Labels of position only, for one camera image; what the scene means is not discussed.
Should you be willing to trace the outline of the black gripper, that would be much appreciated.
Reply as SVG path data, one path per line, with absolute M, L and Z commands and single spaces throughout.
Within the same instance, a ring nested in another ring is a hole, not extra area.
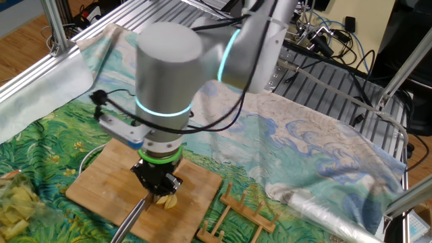
M 139 161 L 130 171 L 149 193 L 154 194 L 154 191 L 158 191 L 159 196 L 168 196 L 175 194 L 183 183 L 181 178 L 173 174 L 179 164 L 179 161 L 165 164 Z

